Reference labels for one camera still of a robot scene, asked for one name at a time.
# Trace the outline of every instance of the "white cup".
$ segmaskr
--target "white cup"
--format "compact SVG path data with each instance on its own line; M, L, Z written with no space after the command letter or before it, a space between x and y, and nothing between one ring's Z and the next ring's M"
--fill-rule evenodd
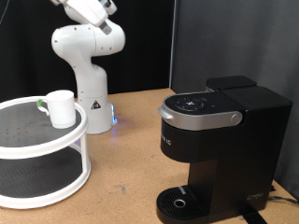
M48 104L48 110L41 106L43 102ZM50 115L52 126L57 129L65 129L76 123L76 111L74 93L72 91L53 91L36 103L37 108Z

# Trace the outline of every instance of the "black wall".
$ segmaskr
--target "black wall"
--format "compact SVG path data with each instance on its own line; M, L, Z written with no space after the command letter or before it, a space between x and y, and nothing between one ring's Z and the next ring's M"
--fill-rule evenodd
M172 89L204 91L208 78L245 76L292 100L275 179L299 199L299 2L177 2Z
M120 1L109 18L126 34L123 51L93 58L107 71L108 93L168 87L173 0ZM0 1L0 16L7 0ZM50 0L10 0L0 25L0 102L67 89L74 72L51 48L55 29L76 24Z

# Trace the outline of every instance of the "blue led light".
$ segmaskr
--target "blue led light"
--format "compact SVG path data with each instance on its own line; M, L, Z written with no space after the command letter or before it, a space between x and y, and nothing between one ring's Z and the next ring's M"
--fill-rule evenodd
M114 117L114 105L111 106L112 106L112 122L116 123L118 120Z

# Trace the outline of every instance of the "wooden table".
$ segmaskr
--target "wooden table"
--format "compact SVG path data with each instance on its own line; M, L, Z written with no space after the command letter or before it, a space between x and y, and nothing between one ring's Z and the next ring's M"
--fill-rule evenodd
M92 173L71 197L30 210L0 209L0 224L18 223L161 223L157 196L186 185L189 164L172 161L160 150L161 116L157 108L170 89L109 95L119 123L106 133L88 135ZM270 195L292 198L278 183ZM274 224L298 224L299 206L271 201L260 212ZM217 222L246 224L241 217Z

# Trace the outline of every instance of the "coffee maker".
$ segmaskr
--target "coffee maker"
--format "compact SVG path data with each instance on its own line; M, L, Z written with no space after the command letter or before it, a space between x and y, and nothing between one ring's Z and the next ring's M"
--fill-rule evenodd
M211 78L168 96L161 150L190 164L185 186L157 198L165 224L204 224L265 209L292 102L246 77Z

